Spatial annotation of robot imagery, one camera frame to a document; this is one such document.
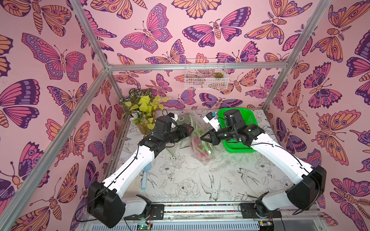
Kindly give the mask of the clear zip-top bag green seal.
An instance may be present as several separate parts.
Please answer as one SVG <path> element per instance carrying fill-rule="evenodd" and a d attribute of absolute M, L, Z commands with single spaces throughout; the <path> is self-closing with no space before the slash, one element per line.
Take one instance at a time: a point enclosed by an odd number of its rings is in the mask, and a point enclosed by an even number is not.
<path fill-rule="evenodd" d="M 189 114 L 189 119 L 188 124 L 194 128 L 190 136 L 191 156 L 201 164 L 207 165 L 214 157 L 213 145 L 201 139 L 201 136 L 206 133 L 208 126 L 199 116 Z"/>

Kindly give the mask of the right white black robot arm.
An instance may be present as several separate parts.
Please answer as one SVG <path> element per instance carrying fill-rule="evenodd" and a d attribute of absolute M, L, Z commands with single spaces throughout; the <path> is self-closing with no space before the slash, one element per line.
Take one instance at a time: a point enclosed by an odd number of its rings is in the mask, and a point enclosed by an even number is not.
<path fill-rule="evenodd" d="M 222 141 L 236 140 L 265 156 L 292 181 L 289 187 L 257 198 L 254 209 L 259 217 L 265 218 L 272 211 L 292 206 L 297 208 L 294 214 L 298 215 L 309 210 L 324 193 L 327 172 L 323 167 L 313 167 L 298 159 L 258 125 L 247 125 L 238 109 L 224 112 L 223 128 L 216 113 L 209 112 L 203 120 L 213 128 L 201 136 L 202 141 L 219 145 Z"/>

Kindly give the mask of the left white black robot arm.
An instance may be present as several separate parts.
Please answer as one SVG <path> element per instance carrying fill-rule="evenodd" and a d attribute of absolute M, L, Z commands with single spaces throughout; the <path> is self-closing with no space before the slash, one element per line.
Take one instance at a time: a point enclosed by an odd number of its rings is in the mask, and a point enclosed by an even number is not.
<path fill-rule="evenodd" d="M 93 182 L 89 186 L 87 212 L 108 228 L 115 227 L 126 217 L 147 218 L 151 201 L 141 195 L 124 197 L 126 190 L 167 144 L 179 143 L 193 131 L 189 124 L 179 125 L 170 116 L 158 117 L 154 129 L 138 143 L 128 162 L 102 182 Z"/>

